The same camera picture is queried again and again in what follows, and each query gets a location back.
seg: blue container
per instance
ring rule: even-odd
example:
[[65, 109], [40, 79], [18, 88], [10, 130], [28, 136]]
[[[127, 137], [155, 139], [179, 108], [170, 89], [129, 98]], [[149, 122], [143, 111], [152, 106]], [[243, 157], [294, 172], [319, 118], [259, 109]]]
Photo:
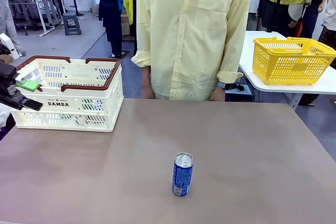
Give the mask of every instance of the blue container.
[[193, 156], [188, 153], [178, 153], [175, 157], [172, 190], [178, 196], [189, 193], [191, 176], [193, 174]]

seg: wristwatch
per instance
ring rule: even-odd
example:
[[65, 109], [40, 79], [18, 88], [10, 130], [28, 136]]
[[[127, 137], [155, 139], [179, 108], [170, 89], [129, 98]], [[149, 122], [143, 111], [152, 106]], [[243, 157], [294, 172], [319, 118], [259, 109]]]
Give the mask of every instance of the wristwatch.
[[227, 84], [227, 83], [223, 83], [223, 82], [218, 82], [217, 86], [225, 89], [225, 90], [229, 90], [230, 89], [230, 86], [231, 84]]

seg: can lid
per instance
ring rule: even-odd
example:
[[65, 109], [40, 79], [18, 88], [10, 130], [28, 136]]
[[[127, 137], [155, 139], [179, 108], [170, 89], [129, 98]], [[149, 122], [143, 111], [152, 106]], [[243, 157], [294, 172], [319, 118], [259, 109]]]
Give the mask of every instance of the can lid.
[[183, 168], [192, 167], [193, 156], [184, 152], [178, 153], [175, 158], [175, 164]]

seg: gray stool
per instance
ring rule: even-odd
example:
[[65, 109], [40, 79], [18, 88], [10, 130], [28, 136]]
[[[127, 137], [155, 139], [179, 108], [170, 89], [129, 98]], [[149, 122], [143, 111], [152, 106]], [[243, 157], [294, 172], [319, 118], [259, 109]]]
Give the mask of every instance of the gray stool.
[[[75, 25], [69, 25], [68, 21], [73, 20], [75, 22]], [[82, 34], [82, 30], [80, 29], [78, 18], [76, 14], [71, 13], [64, 13], [63, 14], [63, 21], [64, 21], [64, 29], [65, 29], [65, 35], [69, 36], [70, 33], [77, 32], [78, 35]]]

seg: shopping basket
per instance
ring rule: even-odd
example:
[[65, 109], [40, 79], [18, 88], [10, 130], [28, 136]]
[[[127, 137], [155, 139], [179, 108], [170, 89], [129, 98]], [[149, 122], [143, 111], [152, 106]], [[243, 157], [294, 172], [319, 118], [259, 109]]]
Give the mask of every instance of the shopping basket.
[[253, 72], [265, 84], [315, 84], [336, 57], [332, 48], [305, 38], [257, 38]]
[[13, 110], [18, 128], [113, 130], [123, 102], [120, 60], [34, 56], [17, 72], [40, 83], [35, 92], [18, 89], [43, 104], [40, 111]]

